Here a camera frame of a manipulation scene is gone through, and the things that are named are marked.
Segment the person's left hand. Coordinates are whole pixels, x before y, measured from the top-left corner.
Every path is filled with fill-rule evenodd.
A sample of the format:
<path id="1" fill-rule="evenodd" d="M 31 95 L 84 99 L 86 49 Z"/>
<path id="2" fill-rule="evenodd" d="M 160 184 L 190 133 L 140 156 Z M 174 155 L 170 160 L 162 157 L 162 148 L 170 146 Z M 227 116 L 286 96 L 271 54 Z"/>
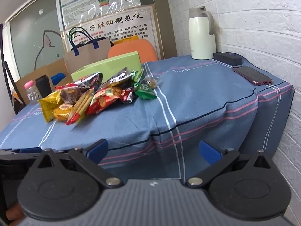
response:
<path id="1" fill-rule="evenodd" d="M 24 218 L 24 213 L 21 209 L 21 206 L 16 202 L 6 211 L 6 217 L 10 221 L 15 221 Z"/>

